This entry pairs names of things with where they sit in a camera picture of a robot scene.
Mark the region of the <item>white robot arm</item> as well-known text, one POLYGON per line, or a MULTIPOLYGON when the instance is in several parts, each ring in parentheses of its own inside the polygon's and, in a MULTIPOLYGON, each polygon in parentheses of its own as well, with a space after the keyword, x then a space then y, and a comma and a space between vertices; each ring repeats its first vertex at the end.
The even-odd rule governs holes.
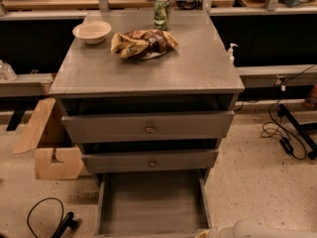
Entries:
POLYGON ((317 232, 277 229, 244 219, 232 227, 221 229, 216 236, 212 236, 209 230, 204 230, 194 238, 317 238, 317 232))

